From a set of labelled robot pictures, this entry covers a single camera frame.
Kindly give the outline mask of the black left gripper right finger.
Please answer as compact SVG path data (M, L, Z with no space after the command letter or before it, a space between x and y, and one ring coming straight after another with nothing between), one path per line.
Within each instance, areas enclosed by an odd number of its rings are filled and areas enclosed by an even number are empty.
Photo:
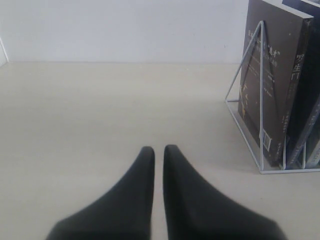
M282 240L279 225L222 194L177 145L163 158L163 199L170 240Z

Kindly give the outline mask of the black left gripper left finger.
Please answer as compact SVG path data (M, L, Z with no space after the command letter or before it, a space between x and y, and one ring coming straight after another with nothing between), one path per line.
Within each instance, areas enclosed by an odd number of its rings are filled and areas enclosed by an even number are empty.
M103 196L58 221L48 240L149 240L155 184L155 152L141 148L123 177Z

